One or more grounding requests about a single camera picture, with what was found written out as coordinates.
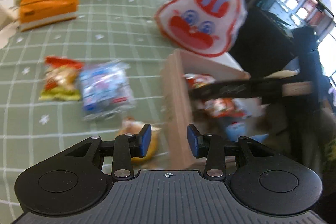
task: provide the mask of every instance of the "green tablecloth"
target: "green tablecloth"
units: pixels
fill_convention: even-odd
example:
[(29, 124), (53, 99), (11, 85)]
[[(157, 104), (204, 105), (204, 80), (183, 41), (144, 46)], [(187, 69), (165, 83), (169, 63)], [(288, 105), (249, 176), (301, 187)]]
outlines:
[[(137, 103), (127, 114), (163, 126), (160, 70), (174, 47), (152, 18), (158, 4), (159, 0), (80, 0), (76, 20), (18, 32), (0, 50), (1, 224), (22, 212), (14, 183), (23, 170), (91, 135), (113, 140), (121, 125), (120, 117), (83, 122), (82, 102), (38, 101), (45, 56), (86, 63), (124, 60), (130, 65), (127, 75)], [(162, 135), (158, 156), (147, 168), (167, 167)], [(105, 173), (111, 162), (104, 161)]]

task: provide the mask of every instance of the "cartoon eye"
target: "cartoon eye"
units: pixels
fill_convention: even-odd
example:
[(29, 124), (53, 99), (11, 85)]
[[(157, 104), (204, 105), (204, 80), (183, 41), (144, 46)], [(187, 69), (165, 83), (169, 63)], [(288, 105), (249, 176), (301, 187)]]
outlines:
[(198, 31), (211, 35), (215, 32), (215, 24), (211, 21), (204, 21), (199, 25)]
[(188, 10), (183, 13), (182, 18), (190, 25), (193, 26), (198, 22), (198, 13), (194, 10)]

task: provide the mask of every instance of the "cartoon rabbit face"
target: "cartoon rabbit face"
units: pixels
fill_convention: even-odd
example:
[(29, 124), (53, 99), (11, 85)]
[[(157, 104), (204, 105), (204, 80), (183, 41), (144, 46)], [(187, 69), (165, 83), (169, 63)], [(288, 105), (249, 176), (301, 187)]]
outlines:
[(181, 47), (216, 57), (232, 46), (232, 35), (241, 25), (241, 3), (242, 0), (172, 0), (160, 8), (156, 20), (161, 31)]

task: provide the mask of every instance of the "metal screw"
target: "metal screw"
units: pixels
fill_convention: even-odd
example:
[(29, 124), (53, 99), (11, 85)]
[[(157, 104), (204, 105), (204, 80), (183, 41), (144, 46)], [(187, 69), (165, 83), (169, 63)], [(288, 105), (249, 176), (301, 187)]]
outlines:
[(126, 169), (119, 169), (116, 172), (114, 172), (114, 175), (118, 178), (126, 178), (131, 174), (129, 170)]
[(219, 169), (210, 169), (207, 171), (208, 176), (213, 177), (213, 178), (219, 178), (221, 177), (224, 173), (222, 170)]

